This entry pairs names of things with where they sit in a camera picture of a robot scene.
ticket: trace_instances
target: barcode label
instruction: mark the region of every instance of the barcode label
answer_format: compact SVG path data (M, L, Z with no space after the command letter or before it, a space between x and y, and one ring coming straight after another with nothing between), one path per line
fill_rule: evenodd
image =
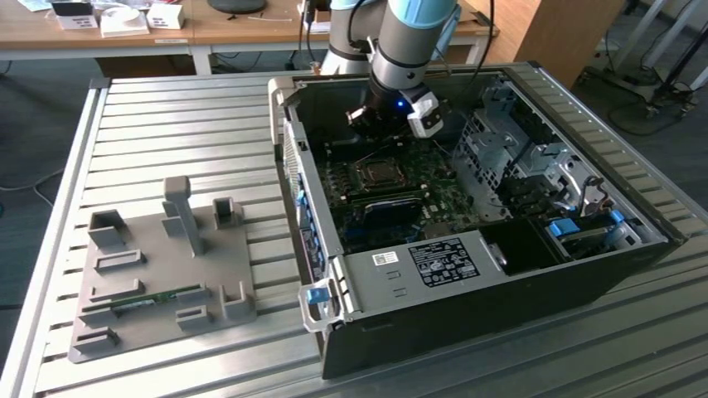
M187 43L187 39L155 39L155 44Z
M374 265L376 266L399 262L399 256L396 255L395 251L390 251L388 253L380 253L378 255L372 255L372 258L374 258Z

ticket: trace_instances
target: black cable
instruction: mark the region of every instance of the black cable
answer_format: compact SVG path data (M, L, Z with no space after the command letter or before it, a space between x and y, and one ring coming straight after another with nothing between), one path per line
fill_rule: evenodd
M230 60L235 59L242 53L238 52L235 56L226 56L224 54L219 54L222 57L228 58Z
M478 75L479 75L479 70L483 68L484 61L487 60L487 54L490 53L490 47L491 47L491 39L494 38L494 36L495 36L495 0L490 0L490 40L487 41L487 46L484 47L483 57L479 60L478 69L475 70L475 73L472 74L470 83L467 84L463 91L460 91L460 94L458 94L458 98L455 99L456 103L463 98L464 92L472 87L472 83L475 83L475 79L478 78Z
M606 56L610 61L610 67L612 68L612 73L616 74L618 70L615 69L615 63L612 62L612 56L610 56L610 29L606 30Z
M684 6L682 7L682 9L679 10L679 14L676 14L676 19L679 20L679 18L682 17L682 14L684 13L686 11L686 8L688 7L688 5L694 2L694 0L690 0ZM644 59L647 57L647 55L650 54L650 51L654 49L654 46L656 46L656 41L659 40L660 37L663 37L666 35L666 33L672 29L672 25L668 26L667 29L664 29L664 31L656 35L656 37L654 38L652 40L652 44L650 45L650 48L647 48L647 51L644 51L644 54L642 54L642 58L640 58L640 68L647 68L644 66Z
M258 57L256 57L256 60L254 61L254 65L251 65L251 67L247 70L244 70L244 72L251 72L254 70L254 68L258 65L258 62L262 60L262 55L263 55L263 51L258 53Z
M238 67L235 67L235 66L234 66L227 60L224 60L224 59L222 58L222 54L215 54L215 55L216 55L216 58L218 58L223 63L226 63L226 65L228 65L228 66L232 67L234 69L239 70ZM258 53L258 57L256 57L256 60L254 61L254 64L252 64L247 69L244 69L244 70L239 70L239 73L248 73L248 72L251 72L251 71L254 70L254 68L255 68L256 65L258 65L258 62L259 62L260 59L262 59L262 55L263 55L263 51L259 51L259 53Z
M16 309L23 309L22 304L0 304L0 311L12 311Z
M631 108L634 107L635 105L640 104L640 103L644 103L647 104L647 101L644 100L643 97L638 97L638 100L628 103L628 104L624 104L624 105L620 105L619 107L611 109L608 112L607 112L607 119L610 120L610 123L612 123L612 125L620 130L623 131L624 133L630 134L630 135L634 135L636 137L648 137L651 135L655 135L658 133L660 133L662 131L664 131L666 129L668 129L670 127L672 127L675 124L678 124L680 122L680 120L675 120L672 121L671 123L667 123L666 125L658 127L656 129L654 129L652 131L648 131L646 133L640 133L638 131L634 131L628 128L626 128L619 122L618 120L615 119L615 116L614 114L623 110L623 109L627 109L627 108Z
M355 24L356 12L359 11L359 8L362 7L362 4L366 1L367 0L359 0L359 2L356 2L356 4L354 5L354 8L352 8L352 13L350 14L350 24L348 24L348 28L347 28L347 39L350 41L350 46L354 47L354 48L359 48L359 47L356 45L355 39L352 38L352 25Z
M4 68L4 72L0 73L0 77L6 76L12 68L12 61L8 61L8 66Z
M308 5L303 4L303 12L300 13L300 31L298 32L298 54L303 51L303 28L306 25L306 12L308 12ZM294 51L290 55L290 60L292 61L296 57L296 52Z
M514 170L514 167L516 167L516 164L519 163L519 161L522 160L523 158L523 155L527 153L527 151L530 150L531 148L531 145L534 144L534 140L530 139L527 141L527 143L523 145L523 148L522 150L519 151L519 153L516 154L515 158L512 159L511 163L507 165L507 167L504 168L504 172L502 173L502 177L510 177L511 174L514 174L512 170Z
M310 53L310 59L312 62L318 62L315 59L315 53L312 52L312 46L310 45L310 31L312 29L312 22L308 24L308 34L306 35L306 42L308 43L308 53Z

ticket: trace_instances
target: wire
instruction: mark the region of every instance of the wire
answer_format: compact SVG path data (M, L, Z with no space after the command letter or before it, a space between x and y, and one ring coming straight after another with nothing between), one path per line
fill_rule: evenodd
M12 68L12 61L8 61L8 65L4 68L4 72L0 73L0 77L6 76L8 74L11 68Z
M216 54L216 56L218 56L219 60L220 60L223 63L226 63L226 65L228 65L228 66L232 67L234 69L239 70L239 68L236 68L236 67L235 67L235 66L234 66L227 60L224 60L224 59L222 58L222 54ZM254 61L254 64L252 64L247 69L244 69L244 70L239 70L239 72L240 72L240 73L248 73L248 72L251 72L251 71L254 70L254 68L256 67L258 62L260 61L262 56L263 56L263 51L259 51L259 53L258 53L258 57L256 57L256 60Z
M308 43L308 53L310 53L310 59L312 62L318 62L315 59L315 53L312 52L312 46L310 45L310 31L312 30L312 22L308 24L308 34L306 36L306 42Z
M354 48L359 48L359 47L356 46L355 39L352 39L352 25L355 24L356 12L359 11L359 8L362 7L362 4L366 1L367 0L359 0L359 2L356 2L356 4L354 5L354 8L352 8L352 13L350 14L350 24L348 24L348 28L347 28L347 39L350 41L351 47L354 47Z
M610 29L606 30L606 56L610 61L610 67L612 68L612 73L616 74L618 70L615 69L615 63L612 62L612 56L610 56Z
M30 185L24 185L22 187L2 187L0 186L0 191L2 192L15 192L15 191L24 191L26 189L31 189L32 187L36 187L42 183L47 182L54 176L60 175L63 172L64 172L64 169L56 170L50 175L47 175L47 176L42 177L39 180L36 180L35 183L32 183Z
M458 98L455 99L456 103L463 98L464 92L472 87L472 83L475 83L475 79L478 78L478 75L479 75L479 70L482 69L484 61L487 60L487 54L490 53L490 47L491 47L491 39L494 36L495 36L495 0L490 0L490 40L487 41L487 46L484 47L483 57L479 60L479 65L478 65L478 68L475 69L475 73L472 74L470 83L467 84L463 91L460 91L460 94L458 94Z
M32 191L35 191L35 194L44 200L44 203L50 205L50 207L55 207L55 203L50 200L48 197L44 196L44 194L40 192L40 188L38 186L32 187Z
M530 139L527 141L527 143L523 145L523 148L522 150L519 151L519 153L516 154L516 157L514 158L514 160L511 161L511 163L507 165L507 167L504 168L504 172L502 173L502 177L508 177L511 176L511 174L514 173L512 170L514 170L514 167L516 166L516 164L519 163L519 161L522 160L522 157L523 155L527 153L527 151L530 150L531 148L531 145L534 144L534 140Z
M254 70L254 68L258 65L258 62L262 60L262 56L263 56L263 51L258 53L258 57L256 57L256 60L254 61L254 65L251 65L250 68L244 72L251 72Z
M452 153L450 153L447 149L443 148L443 146L439 144L439 142L435 139L432 140L432 143L435 143L435 146L440 148L440 150L443 151L443 153L447 154L447 156L452 157Z
M660 133L662 131L664 131L666 129L668 129L670 127L672 127L675 124L678 124L680 122L680 119L672 121L671 123L667 123L664 124L663 126L658 127L656 129L651 130L651 131L647 131L646 133L642 133L639 131L634 131L631 129L628 129L627 127L624 127L616 120L615 118L615 113L623 109L627 109L627 108L631 108L634 107L635 105L640 104L640 103L644 103L647 104L647 101L644 100L644 98L642 97L638 97L638 100L628 103L628 104L624 104L624 105L620 105L619 107L611 109L608 112L607 112L607 119L610 120L610 123L612 123L612 125L620 130L623 131L624 133L630 134L630 135L634 135L636 137L650 137L658 133Z
M228 58L230 60L232 60L232 59L235 59L238 56L240 56L242 53L238 52L235 56L226 56L224 54L219 54L219 55L220 55L222 57Z
M676 14L676 20L679 20L679 18L682 17L682 14L684 13L686 11L686 8L691 5L691 3L694 2L694 0L690 0L684 6L682 7L682 9L679 10L679 14ZM647 48L647 51L644 51L644 54L642 54L642 58L640 58L640 68L647 68L644 66L644 59L647 58L647 55L650 54L650 51L654 49L654 46L656 46L656 42L659 40L660 37L663 37L666 35L666 33L672 29L672 25L670 25L664 31L662 31L662 33L659 35L656 35L656 37L654 38L652 40L652 44L650 45L650 48Z
M298 32L298 54L303 51L303 28L306 25L306 12L308 11L308 5L303 3L303 12L300 13L300 31ZM290 55L290 60L292 61L296 57L296 52Z
M446 59L446 56L443 55L443 51L440 51L438 46L435 46L435 52L439 53L439 57L440 57L440 60L443 61L443 65L446 65L447 75L448 77L451 77L452 76L451 64L447 63L447 59Z
M11 311L16 309L23 309L22 304L0 304L0 311Z
M20 187L0 187L0 192L18 192L24 191L27 189L32 189L35 194L44 200L44 202L50 205L50 207L55 207L55 203L44 196L44 194L39 190L39 186L43 185L54 176L60 175L64 172L64 169L56 170L50 175L42 177L39 180L35 181L34 184L24 185Z

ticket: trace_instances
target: aluminum slotted table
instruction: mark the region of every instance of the aluminum slotted table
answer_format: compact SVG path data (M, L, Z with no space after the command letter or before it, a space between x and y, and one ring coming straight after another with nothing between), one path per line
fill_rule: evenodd
M278 73L98 82L0 384L0 396L700 396L708 391L708 216L563 87L515 66L692 240L592 305L343 380L320 378L270 142ZM244 204L259 318L83 364L67 359L92 211L162 211L162 178L192 206Z

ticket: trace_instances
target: motherboard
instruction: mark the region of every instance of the motherboard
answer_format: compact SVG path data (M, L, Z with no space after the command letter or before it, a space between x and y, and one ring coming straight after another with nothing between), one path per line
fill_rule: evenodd
M452 148L435 140L330 146L318 165L346 253L470 231L474 198L452 167Z

